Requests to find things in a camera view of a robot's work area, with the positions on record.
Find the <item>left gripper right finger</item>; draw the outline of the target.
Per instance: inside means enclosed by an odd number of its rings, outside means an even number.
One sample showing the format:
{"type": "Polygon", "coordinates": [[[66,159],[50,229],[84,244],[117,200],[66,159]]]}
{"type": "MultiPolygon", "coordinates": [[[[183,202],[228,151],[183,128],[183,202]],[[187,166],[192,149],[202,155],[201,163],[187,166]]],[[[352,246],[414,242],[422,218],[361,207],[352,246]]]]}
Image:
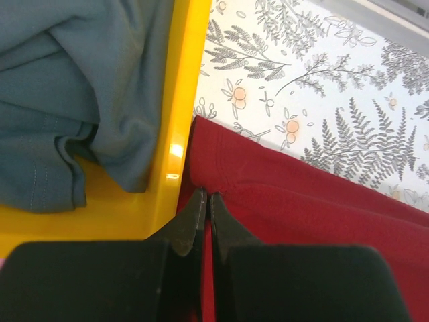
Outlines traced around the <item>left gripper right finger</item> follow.
{"type": "Polygon", "coordinates": [[[269,245],[210,199],[218,321],[409,321],[387,262],[365,246],[269,245]]]}

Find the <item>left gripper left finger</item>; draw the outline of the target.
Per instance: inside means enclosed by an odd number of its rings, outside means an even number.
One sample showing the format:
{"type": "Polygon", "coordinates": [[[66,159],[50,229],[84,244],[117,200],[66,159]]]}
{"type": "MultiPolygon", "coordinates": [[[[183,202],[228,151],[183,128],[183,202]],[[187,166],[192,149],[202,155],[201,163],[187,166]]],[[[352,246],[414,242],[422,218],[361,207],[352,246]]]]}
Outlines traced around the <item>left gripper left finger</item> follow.
{"type": "Polygon", "coordinates": [[[38,241],[1,268],[2,321],[200,321],[205,191],[137,241],[38,241]]]}

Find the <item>red t shirt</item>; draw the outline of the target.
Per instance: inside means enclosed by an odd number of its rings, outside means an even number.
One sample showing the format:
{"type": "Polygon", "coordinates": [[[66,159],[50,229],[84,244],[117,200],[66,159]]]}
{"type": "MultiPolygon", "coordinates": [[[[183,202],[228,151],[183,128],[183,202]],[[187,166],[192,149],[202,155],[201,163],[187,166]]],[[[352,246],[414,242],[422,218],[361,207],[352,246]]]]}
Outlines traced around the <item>red t shirt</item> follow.
{"type": "Polygon", "coordinates": [[[268,243],[363,244],[388,261],[414,321],[428,320],[428,214],[270,150],[203,117],[192,122],[178,208],[194,189],[268,243]]]}

